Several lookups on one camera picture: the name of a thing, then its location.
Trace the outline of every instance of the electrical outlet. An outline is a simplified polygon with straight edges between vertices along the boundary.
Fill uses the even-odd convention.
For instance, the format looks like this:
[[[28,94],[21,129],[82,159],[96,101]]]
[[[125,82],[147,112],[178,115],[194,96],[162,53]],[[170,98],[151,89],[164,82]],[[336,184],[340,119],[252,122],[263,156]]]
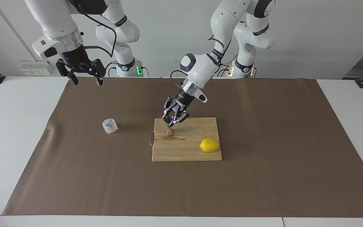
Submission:
[[[21,71],[22,71],[22,73],[25,75],[25,76],[31,76],[31,74],[30,74],[30,67],[31,66],[29,66],[29,65],[24,65],[24,66],[22,66],[21,67]]]
[[[51,76],[53,67],[47,61],[22,61],[21,71],[26,76]]]

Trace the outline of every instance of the wooden cutting board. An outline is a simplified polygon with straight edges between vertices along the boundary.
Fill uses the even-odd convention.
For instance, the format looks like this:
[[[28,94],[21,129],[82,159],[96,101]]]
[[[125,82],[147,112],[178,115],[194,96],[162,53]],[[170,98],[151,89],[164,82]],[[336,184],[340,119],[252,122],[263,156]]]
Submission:
[[[167,124],[155,118],[152,161],[221,161],[221,147],[207,153],[200,143],[205,138],[219,142],[216,118],[187,118],[173,125],[174,135],[166,135]]]

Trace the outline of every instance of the white table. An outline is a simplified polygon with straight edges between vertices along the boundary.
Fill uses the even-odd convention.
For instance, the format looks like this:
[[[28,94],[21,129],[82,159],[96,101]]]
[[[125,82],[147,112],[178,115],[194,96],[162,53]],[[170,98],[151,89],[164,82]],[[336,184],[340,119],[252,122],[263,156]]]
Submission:
[[[33,153],[67,79],[9,77],[0,85],[0,214]],[[363,160],[363,89],[353,81],[318,80]],[[281,218],[0,216],[0,226],[270,226]],[[284,218],[286,227],[359,226],[363,218]]]

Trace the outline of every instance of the green light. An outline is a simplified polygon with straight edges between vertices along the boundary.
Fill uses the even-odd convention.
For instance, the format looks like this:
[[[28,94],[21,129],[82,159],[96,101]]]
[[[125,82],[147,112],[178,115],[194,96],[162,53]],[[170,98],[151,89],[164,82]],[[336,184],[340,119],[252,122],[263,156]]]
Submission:
[[[141,67],[139,67],[139,66],[137,66],[137,73],[138,73],[138,76],[142,75],[142,70],[141,70]]]

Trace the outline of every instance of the white wall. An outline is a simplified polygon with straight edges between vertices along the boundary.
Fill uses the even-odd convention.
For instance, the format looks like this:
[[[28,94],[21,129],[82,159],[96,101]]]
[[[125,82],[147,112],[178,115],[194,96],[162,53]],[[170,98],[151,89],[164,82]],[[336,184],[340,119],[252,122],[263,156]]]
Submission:
[[[179,69],[186,53],[212,50],[214,43],[207,41],[212,35],[210,17],[219,2],[123,0],[125,13],[141,31],[140,40],[131,47],[151,76],[168,76]],[[41,28],[23,0],[0,0],[0,11],[0,69],[7,76],[20,75],[20,60],[32,58],[20,39],[31,49]],[[82,15],[73,18],[85,32],[85,45],[107,48],[95,37],[94,22]],[[13,29],[7,32],[9,24]],[[20,39],[13,38],[14,31]],[[363,1],[280,0],[271,12],[269,31],[277,41],[270,50],[258,50],[258,77],[341,79],[363,56]],[[229,61],[237,51],[234,40],[224,60]],[[110,61],[100,50],[88,53],[90,59]]]

